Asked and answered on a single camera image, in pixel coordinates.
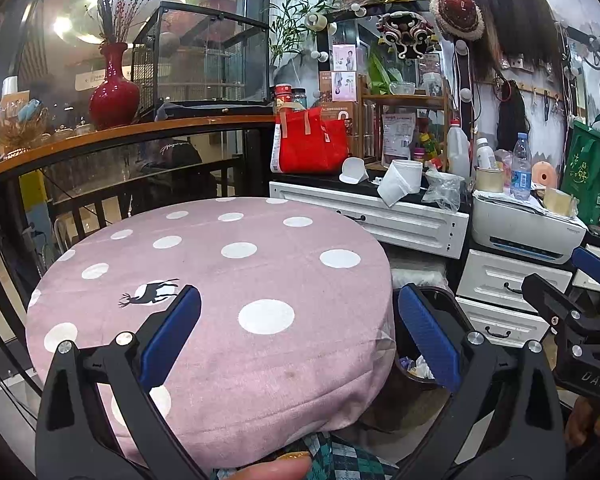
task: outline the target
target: drawer handle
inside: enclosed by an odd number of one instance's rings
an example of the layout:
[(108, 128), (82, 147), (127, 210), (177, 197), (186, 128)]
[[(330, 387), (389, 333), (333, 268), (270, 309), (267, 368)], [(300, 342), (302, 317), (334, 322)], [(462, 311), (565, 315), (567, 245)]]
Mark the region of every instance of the drawer handle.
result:
[(493, 332), (490, 332), (490, 328), (491, 328), (490, 326), (484, 327), (484, 329), (487, 331), (487, 334), (489, 334), (492, 337), (506, 339), (507, 337), (509, 337), (511, 335), (511, 330), (507, 330), (507, 335), (502, 335), (502, 334), (494, 334)]
[(506, 288), (507, 290), (509, 290), (509, 291), (511, 291), (511, 292), (513, 292), (513, 293), (515, 293), (515, 294), (520, 294), (520, 295), (522, 295), (522, 291), (521, 291), (521, 290), (517, 290), (516, 288), (511, 288), (511, 287), (509, 286), (509, 282), (504, 282), (504, 288)]
[(343, 214), (342, 211), (340, 211), (339, 209), (336, 209), (336, 213), (338, 213), (339, 215), (342, 215), (342, 216), (346, 216), (347, 218), (351, 218), (352, 220), (354, 220), (356, 222), (364, 222), (366, 220), (366, 216), (364, 216), (364, 215), (360, 215), (360, 218), (355, 218), (354, 216), (349, 216), (349, 215)]

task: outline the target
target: red tote bag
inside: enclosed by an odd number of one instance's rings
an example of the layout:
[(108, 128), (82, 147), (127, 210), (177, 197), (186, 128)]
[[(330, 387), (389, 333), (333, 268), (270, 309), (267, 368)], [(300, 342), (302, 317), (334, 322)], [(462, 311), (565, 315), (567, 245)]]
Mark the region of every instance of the red tote bag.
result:
[(276, 118), (273, 173), (334, 173), (348, 155), (344, 120), (323, 121), (320, 108), (281, 111)]

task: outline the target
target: white drawer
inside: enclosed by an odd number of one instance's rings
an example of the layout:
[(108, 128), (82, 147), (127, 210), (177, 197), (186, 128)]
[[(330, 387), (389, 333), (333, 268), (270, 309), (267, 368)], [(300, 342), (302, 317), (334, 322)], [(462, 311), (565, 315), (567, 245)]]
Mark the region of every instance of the white drawer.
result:
[(466, 213), (407, 202), (388, 208), (379, 196), (286, 182), (270, 182), (269, 195), (335, 210), (355, 219), (381, 242), (456, 259), (460, 258), (469, 221)]
[(474, 328), (494, 344), (521, 347), (530, 339), (542, 341), (549, 328), (549, 324), (540, 316), (465, 298), (456, 300)]
[[(600, 258), (599, 247), (587, 244), (586, 250)], [(600, 284), (581, 270), (576, 272), (576, 276), (573, 279), (573, 286), (581, 286), (582, 288), (588, 288), (590, 290), (597, 290), (600, 292)]]
[(561, 292), (567, 289), (571, 281), (571, 273), (566, 270), (551, 269), (470, 250), (458, 286), (458, 296), (536, 312), (522, 299), (522, 292), (518, 292), (525, 276), (534, 272)]

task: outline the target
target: red knitted hat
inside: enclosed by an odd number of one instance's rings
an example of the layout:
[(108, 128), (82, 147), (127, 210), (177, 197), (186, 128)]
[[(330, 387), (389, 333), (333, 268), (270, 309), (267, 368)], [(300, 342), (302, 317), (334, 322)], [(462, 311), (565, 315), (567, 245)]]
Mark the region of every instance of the red knitted hat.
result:
[(469, 41), (482, 37), (484, 21), (473, 0), (431, 0), (429, 9), (442, 32)]

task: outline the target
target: metal screw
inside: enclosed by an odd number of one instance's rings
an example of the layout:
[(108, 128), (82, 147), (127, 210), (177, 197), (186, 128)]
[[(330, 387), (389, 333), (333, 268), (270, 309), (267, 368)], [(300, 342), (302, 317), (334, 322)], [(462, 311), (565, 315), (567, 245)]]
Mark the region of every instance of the metal screw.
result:
[(542, 345), (534, 339), (529, 341), (526, 345), (534, 354), (539, 354), (542, 351)]
[(484, 343), (484, 336), (480, 332), (469, 332), (466, 338), (472, 345), (481, 345)]
[(131, 332), (121, 332), (116, 336), (116, 343), (120, 346), (126, 346), (134, 340), (134, 335)]
[(72, 348), (72, 344), (71, 341), (62, 341), (59, 345), (58, 345), (58, 351), (61, 354), (66, 354), (69, 350), (71, 350)]

